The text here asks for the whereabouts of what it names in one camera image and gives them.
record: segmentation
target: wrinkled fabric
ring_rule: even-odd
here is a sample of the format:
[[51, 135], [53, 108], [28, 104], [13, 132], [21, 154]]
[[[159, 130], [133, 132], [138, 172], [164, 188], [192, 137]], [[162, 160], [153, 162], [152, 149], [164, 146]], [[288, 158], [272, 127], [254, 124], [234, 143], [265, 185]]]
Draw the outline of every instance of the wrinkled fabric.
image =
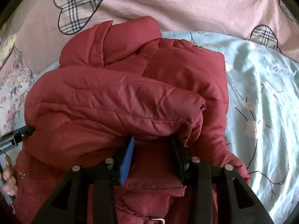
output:
[[221, 53], [162, 39], [158, 23], [143, 17], [79, 33], [60, 64], [25, 101], [25, 121], [35, 132], [16, 164], [26, 174], [14, 203], [22, 223], [32, 221], [72, 166], [111, 157], [128, 135], [136, 146], [127, 182], [114, 187], [119, 224], [155, 223], [149, 217], [186, 223], [192, 190], [177, 179], [163, 136], [176, 133], [194, 155], [216, 166], [229, 163], [249, 181], [224, 141], [228, 90]]

